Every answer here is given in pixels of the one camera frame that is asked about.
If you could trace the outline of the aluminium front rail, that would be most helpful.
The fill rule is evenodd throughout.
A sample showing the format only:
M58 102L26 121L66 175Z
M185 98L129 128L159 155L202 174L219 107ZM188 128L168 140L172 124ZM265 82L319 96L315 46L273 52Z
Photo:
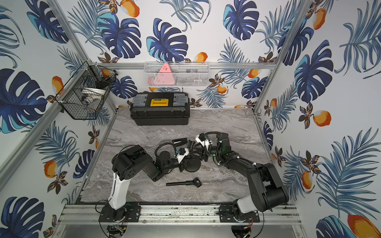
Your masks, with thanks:
M247 219L228 215L228 205L131 205L121 225L301 225L295 206L285 205L265 212L255 211ZM62 225L114 225L94 205L67 205L58 223Z

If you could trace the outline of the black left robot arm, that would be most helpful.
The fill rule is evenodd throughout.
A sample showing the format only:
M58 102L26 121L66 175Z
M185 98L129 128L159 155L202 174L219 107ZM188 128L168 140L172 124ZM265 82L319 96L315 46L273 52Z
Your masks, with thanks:
M160 160L158 150L169 145L174 149L169 158ZM190 155L187 148L176 148L172 142L166 142L155 148L156 160L139 145L124 147L112 159L112 170L114 173L112 191L108 198L108 204L113 210L119 210L127 203L126 197L131 179L140 171L144 171L153 181L158 181L172 169L180 167L182 161Z

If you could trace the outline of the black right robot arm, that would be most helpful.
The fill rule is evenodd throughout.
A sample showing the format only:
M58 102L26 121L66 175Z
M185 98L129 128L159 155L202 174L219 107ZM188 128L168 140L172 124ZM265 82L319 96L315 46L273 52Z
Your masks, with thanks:
M195 140L202 147L201 158L211 157L217 166L236 171L247 179L250 194L234 202L237 215L265 212L289 202L289 195L275 166L252 162L233 151L227 133L201 133Z

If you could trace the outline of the black round stand base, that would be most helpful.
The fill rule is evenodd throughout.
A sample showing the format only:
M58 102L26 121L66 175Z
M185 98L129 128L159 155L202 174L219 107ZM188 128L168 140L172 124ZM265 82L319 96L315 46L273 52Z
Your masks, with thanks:
M194 173L197 172L201 167L200 159L185 159L184 160L184 169L187 172Z

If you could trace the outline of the white mesh wall basket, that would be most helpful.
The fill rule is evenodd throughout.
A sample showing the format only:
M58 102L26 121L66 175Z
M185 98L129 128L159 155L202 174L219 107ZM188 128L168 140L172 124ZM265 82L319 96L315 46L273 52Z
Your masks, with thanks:
M149 78L153 73L159 72L164 63L166 62L146 62L144 72ZM210 65L208 62L183 61L168 63L176 83L175 85L159 87L203 87L209 84Z

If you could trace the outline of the pink triangular object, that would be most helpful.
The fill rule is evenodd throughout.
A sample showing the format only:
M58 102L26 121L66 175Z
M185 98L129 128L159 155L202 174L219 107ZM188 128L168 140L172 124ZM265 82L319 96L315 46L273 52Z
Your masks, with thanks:
M151 87L175 85L176 80L172 74L169 63L164 63L159 72L153 73L148 78L148 85Z

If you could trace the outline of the black plastic toolbox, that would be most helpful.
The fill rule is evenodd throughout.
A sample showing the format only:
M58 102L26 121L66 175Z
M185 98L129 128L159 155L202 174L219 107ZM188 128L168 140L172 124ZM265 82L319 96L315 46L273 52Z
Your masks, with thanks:
M190 100L184 92L139 93L130 113L138 126L183 126L189 123Z

